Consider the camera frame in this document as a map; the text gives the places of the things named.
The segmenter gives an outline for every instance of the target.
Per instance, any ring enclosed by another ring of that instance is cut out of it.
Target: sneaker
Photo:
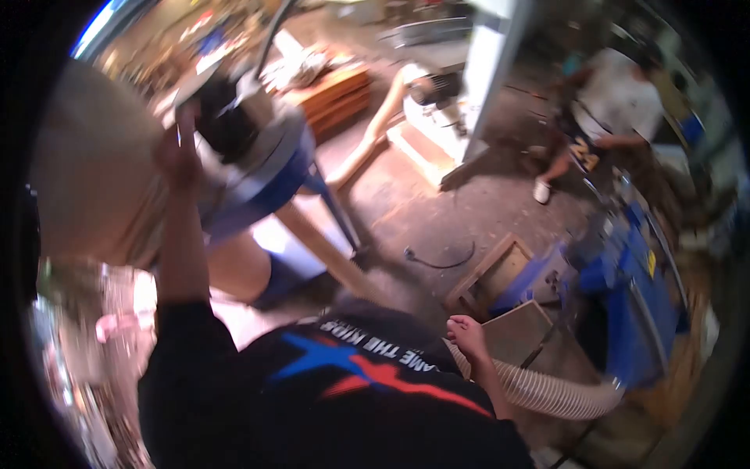
[[[534,200],[539,203],[547,203],[550,199],[550,185],[540,179],[534,182]]]

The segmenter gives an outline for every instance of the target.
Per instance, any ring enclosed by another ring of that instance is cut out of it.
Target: wooden frame
[[[468,314],[480,323],[489,321],[491,302],[533,255],[518,235],[509,233],[456,284],[443,306],[451,314]]]

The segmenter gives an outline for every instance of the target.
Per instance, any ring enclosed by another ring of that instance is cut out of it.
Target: flexible hose
[[[269,51],[271,50],[271,44],[274,43],[274,38],[276,37],[276,33],[279,30],[279,26],[281,26],[281,23],[284,22],[284,20],[287,18],[287,13],[289,13],[289,9],[296,3],[296,0],[286,0],[278,10],[276,10],[276,14],[273,17],[273,20],[271,20],[271,25],[268,26],[268,35],[265,37],[265,41],[263,41],[263,49],[260,53],[260,59],[258,60],[258,65],[255,67],[255,71],[253,72],[253,79],[258,81],[260,79],[260,74],[263,72],[263,67],[266,66],[266,60],[269,58]]]
[[[443,340],[463,377],[469,378],[471,365],[467,358],[458,347]],[[598,418],[613,410],[625,393],[625,387],[615,383],[594,386],[578,384],[536,371],[523,370],[499,360],[493,361],[508,402],[559,419]]]

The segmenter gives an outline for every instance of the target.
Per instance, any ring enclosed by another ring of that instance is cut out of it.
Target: power cord
[[[406,258],[406,260],[409,260],[411,262],[419,262],[420,264],[423,264],[427,267],[432,267],[433,269],[451,269],[453,267],[462,266],[465,263],[469,262],[469,260],[474,257],[474,251],[476,251],[476,243],[474,241],[471,241],[471,252],[466,256],[466,259],[462,260],[461,262],[456,262],[455,264],[451,264],[450,266],[436,266],[435,264],[431,264],[427,261],[424,261],[417,257],[414,250],[411,249],[411,246],[407,246],[403,250],[403,256]]]

